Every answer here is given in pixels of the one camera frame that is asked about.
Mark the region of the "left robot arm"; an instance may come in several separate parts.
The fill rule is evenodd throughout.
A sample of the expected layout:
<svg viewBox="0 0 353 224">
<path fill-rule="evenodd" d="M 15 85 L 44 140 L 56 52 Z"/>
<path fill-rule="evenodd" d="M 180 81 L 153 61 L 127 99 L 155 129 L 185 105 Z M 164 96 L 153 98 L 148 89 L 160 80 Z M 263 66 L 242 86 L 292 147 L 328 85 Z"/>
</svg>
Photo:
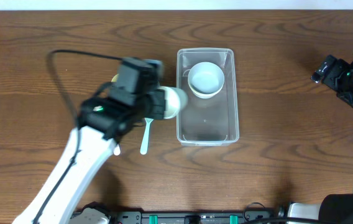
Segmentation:
<svg viewBox="0 0 353 224">
<path fill-rule="evenodd" d="M 98 170 L 121 153 L 119 142 L 130 130 L 110 133 L 86 121 L 72 129 L 54 170 L 14 223 L 68 223 Z"/>
</svg>

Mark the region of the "pale green plastic spoon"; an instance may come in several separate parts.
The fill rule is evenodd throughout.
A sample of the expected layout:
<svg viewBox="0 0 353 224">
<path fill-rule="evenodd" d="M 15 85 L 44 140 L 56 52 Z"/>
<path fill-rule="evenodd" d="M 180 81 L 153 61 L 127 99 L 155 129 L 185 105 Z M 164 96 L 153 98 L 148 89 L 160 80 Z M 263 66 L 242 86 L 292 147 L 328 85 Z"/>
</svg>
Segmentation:
<svg viewBox="0 0 353 224">
<path fill-rule="evenodd" d="M 142 138 L 142 144 L 140 147 L 140 153 L 142 155 L 146 155 L 149 150 L 149 142 L 150 142 L 150 128 L 151 124 L 154 119 L 152 118 L 145 118 L 145 130 L 144 130 L 144 135 Z"/>
</svg>

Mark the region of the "yellow plastic cup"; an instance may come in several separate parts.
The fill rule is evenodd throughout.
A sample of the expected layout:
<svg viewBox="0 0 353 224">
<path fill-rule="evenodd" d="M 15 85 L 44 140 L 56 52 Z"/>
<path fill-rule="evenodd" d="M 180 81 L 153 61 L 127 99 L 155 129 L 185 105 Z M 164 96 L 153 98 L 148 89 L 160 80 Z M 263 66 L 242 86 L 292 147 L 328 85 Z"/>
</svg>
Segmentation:
<svg viewBox="0 0 353 224">
<path fill-rule="evenodd" d="M 111 82 L 117 82 L 119 74 L 116 74 L 115 76 L 113 76 Z"/>
</svg>

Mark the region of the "yellow plastic bowl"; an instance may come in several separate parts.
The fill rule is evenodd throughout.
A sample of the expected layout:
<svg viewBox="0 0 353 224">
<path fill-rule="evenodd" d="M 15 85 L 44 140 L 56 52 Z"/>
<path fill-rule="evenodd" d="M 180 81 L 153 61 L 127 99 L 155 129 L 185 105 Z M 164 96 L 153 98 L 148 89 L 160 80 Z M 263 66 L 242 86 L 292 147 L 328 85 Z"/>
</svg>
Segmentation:
<svg viewBox="0 0 353 224">
<path fill-rule="evenodd" d="M 213 93 L 202 93 L 202 92 L 199 92 L 199 91 L 197 91 L 195 89 L 192 89 L 193 94 L 195 96 L 197 96 L 198 98 L 202 98 L 202 99 L 212 98 L 215 95 L 217 95 L 220 91 L 221 91 L 221 89 L 219 89 L 218 91 L 215 91 Z"/>
</svg>

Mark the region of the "white plastic fork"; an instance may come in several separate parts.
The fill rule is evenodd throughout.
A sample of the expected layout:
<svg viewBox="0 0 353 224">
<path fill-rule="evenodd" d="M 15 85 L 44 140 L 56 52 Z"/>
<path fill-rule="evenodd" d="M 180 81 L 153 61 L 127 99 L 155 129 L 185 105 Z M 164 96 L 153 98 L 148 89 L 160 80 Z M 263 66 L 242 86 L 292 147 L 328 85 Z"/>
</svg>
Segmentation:
<svg viewBox="0 0 353 224">
<path fill-rule="evenodd" d="M 121 154 L 121 148 L 120 148 L 120 145 L 119 145 L 119 144 L 117 144 L 117 145 L 115 146 L 115 148 L 114 148 L 114 150 L 113 150 L 113 154 L 114 154 L 115 156 L 119 156 L 119 155 Z"/>
</svg>

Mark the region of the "white plastic bowl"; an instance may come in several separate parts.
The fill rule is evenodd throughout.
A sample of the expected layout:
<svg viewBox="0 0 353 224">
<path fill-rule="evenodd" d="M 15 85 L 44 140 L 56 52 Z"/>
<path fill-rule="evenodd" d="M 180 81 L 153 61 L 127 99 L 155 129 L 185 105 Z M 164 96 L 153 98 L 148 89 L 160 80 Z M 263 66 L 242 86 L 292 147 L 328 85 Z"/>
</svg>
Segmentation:
<svg viewBox="0 0 353 224">
<path fill-rule="evenodd" d="M 204 94 L 204 93 L 194 92 L 194 95 L 197 96 L 198 98 L 209 99 L 217 95 L 217 93 Z"/>
</svg>

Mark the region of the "grey plastic bowl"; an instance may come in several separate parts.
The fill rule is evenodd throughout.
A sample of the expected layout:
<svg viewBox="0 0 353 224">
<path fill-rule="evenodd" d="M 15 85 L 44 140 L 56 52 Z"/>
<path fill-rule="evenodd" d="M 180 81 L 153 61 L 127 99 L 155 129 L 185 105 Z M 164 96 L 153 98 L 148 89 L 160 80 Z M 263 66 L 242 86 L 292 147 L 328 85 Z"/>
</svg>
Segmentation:
<svg viewBox="0 0 353 224">
<path fill-rule="evenodd" d="M 200 62 L 188 72 L 188 85 L 202 93 L 213 93 L 223 88 L 224 72 L 219 66 L 211 62 Z"/>
</svg>

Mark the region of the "white plastic cup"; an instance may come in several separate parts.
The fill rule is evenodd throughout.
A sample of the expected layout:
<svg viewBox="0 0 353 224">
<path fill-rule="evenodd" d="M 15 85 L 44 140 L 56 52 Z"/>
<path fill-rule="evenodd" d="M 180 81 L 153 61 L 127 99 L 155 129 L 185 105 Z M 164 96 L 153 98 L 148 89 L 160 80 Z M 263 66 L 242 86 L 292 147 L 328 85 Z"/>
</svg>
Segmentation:
<svg viewBox="0 0 353 224">
<path fill-rule="evenodd" d="M 188 95 L 180 88 L 160 86 L 159 89 L 165 92 L 166 103 L 163 118 L 175 118 L 186 107 Z"/>
</svg>

